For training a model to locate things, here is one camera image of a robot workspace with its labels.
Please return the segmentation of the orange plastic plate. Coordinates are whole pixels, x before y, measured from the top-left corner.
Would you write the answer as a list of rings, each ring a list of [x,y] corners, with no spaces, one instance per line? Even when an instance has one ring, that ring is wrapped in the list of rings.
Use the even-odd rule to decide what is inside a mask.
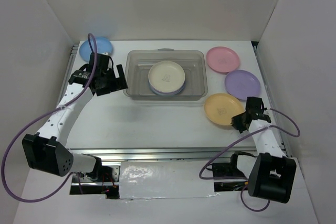
[[[227,93],[210,95],[203,105],[206,117],[219,126],[231,126],[232,118],[242,114],[245,110],[242,103]]]

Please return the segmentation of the white watermelon pattern plate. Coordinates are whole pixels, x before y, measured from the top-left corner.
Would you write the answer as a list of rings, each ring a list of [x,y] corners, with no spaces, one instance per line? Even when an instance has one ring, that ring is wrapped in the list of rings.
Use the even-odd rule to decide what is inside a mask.
[[[184,86],[181,86],[180,89],[178,89],[176,91],[173,91],[173,92],[161,92],[161,91],[158,91],[157,89],[155,89],[152,86],[150,86],[150,89],[151,89],[152,92],[154,92],[157,95],[161,95],[161,96],[165,96],[165,97],[170,97],[170,96],[174,96],[174,95],[177,95],[177,94],[181,93],[184,90]]]

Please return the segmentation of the blue plastic plate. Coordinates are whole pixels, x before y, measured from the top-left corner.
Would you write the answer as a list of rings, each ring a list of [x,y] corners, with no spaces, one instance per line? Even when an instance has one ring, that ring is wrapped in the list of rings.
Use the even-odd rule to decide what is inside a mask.
[[[80,47],[79,47],[79,55],[85,62],[89,62],[92,50],[94,49],[94,43],[92,40],[91,46],[89,42],[86,40]],[[97,44],[97,53],[105,54],[108,56],[112,55],[113,52],[113,45],[112,43],[104,38],[104,37],[96,37],[96,44]]]

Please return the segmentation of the cream plastic plate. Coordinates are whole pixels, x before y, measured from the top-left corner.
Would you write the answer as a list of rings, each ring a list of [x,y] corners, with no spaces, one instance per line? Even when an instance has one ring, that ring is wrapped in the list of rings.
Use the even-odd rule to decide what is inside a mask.
[[[149,70],[148,81],[160,91],[171,92],[178,90],[185,83],[185,72],[175,62],[160,61]]]

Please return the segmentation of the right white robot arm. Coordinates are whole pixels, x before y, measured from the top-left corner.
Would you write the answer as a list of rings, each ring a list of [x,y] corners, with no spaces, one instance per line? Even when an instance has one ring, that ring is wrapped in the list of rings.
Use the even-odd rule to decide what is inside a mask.
[[[232,118],[232,126],[239,132],[248,131],[258,156],[248,174],[247,191],[250,196],[280,203],[290,199],[296,173],[296,162],[287,157],[278,144],[273,125],[263,100],[248,97],[245,112]]]

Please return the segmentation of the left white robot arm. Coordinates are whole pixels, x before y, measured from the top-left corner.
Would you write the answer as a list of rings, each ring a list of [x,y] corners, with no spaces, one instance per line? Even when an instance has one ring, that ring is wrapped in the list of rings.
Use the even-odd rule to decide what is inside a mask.
[[[74,71],[47,122],[34,134],[22,140],[28,166],[60,177],[82,173],[91,181],[99,181],[106,167],[102,160],[89,154],[74,154],[66,148],[68,136],[83,108],[94,96],[127,89],[121,64],[114,65],[110,56],[91,54],[89,63]]]

